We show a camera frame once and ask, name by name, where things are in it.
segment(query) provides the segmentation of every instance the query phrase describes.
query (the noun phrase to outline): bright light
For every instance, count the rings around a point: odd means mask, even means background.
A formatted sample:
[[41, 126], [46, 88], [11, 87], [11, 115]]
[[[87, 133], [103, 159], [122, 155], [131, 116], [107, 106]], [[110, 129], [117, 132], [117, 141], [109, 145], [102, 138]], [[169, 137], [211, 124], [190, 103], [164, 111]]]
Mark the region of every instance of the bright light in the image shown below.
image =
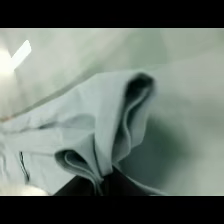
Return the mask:
[[12, 68], [16, 69], [24, 60], [25, 58], [30, 54], [31, 52], [31, 46], [30, 42], [26, 40], [23, 45], [16, 51], [16, 53], [12, 56]]

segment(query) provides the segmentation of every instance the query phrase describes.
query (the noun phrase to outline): garment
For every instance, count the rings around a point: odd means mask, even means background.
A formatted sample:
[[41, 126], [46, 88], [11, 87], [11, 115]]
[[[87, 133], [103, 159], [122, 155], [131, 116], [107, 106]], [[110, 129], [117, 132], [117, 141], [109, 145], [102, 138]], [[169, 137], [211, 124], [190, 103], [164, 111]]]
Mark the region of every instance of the garment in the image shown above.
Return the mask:
[[0, 178], [53, 194], [79, 175], [101, 193], [113, 164], [143, 140], [153, 90], [146, 73], [101, 73], [2, 123]]

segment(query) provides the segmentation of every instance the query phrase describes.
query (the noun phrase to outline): folded fabric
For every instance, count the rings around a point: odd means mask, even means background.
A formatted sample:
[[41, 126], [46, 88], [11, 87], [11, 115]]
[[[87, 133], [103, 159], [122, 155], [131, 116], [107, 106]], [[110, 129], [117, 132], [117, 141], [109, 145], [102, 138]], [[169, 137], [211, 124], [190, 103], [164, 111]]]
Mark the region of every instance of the folded fabric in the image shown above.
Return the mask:
[[144, 72], [92, 78], [0, 126], [0, 179], [55, 193], [75, 175], [101, 193], [104, 176], [144, 137], [153, 79]]

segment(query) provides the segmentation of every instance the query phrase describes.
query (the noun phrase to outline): dark object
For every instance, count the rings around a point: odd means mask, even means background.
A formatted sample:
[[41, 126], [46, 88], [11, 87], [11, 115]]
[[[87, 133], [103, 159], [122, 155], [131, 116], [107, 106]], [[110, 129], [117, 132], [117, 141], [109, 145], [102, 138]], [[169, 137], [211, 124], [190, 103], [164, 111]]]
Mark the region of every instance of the dark object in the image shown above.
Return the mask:
[[[101, 189], [104, 196], [149, 196], [115, 167], [113, 173], [104, 178]], [[54, 196], [99, 195], [94, 194], [93, 185], [89, 180], [76, 176]]]

